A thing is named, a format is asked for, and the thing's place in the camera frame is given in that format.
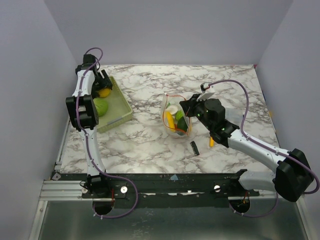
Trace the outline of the green plastic basket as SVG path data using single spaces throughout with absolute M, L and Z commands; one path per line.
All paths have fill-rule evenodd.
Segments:
M 97 131 L 104 133 L 125 122 L 133 117 L 133 110 L 119 88 L 113 76 L 109 76 L 112 82 L 110 94 L 103 98 L 108 102 L 108 111 L 104 116 L 98 117 Z

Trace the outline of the clear zip top bag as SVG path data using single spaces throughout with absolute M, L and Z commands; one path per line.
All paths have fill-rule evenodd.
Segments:
M 180 102 L 187 99 L 180 94 L 164 93 L 160 117 L 164 130 L 174 138 L 186 138 L 192 131 L 192 120 L 185 115 Z

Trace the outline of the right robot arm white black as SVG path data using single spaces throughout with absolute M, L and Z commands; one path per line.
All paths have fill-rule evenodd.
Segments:
M 194 94 L 179 104 L 186 117 L 196 117 L 206 127 L 215 143 L 240 151 L 271 170 L 270 173 L 245 170 L 230 183 L 234 195 L 241 196 L 247 190 L 267 190 L 296 202 L 315 179 L 301 150 L 288 151 L 249 136 L 225 118 L 226 109 L 209 93 Z

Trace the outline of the orange toy fruit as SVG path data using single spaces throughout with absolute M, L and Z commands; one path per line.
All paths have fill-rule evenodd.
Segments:
M 106 98 L 111 93 L 110 88 L 104 88 L 98 91 L 98 95 L 100 98 Z

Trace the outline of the small yellow toy pepper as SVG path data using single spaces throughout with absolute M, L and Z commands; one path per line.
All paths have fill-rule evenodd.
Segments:
M 175 130 L 174 119 L 173 119 L 172 114 L 169 111 L 166 112 L 166 118 L 167 118 L 167 122 L 168 122 L 169 128 L 171 130 Z

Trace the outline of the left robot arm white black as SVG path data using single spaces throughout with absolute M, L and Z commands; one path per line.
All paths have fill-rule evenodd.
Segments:
M 103 166 L 97 139 L 99 114 L 94 99 L 99 98 L 99 91 L 113 88 L 113 84 L 102 70 L 98 71 L 99 59 L 86 52 L 82 64 L 75 69 L 77 75 L 76 88 L 72 96 L 65 100 L 72 126 L 78 131 L 86 157 L 87 177 L 83 188 L 89 194 L 107 197 L 111 191 L 106 169 Z

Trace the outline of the white toy garlic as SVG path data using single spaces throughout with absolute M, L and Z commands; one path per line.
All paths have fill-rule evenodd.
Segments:
M 175 115 L 179 111 L 179 107 L 176 105 L 170 105 L 167 107 L 166 111 L 171 115 Z

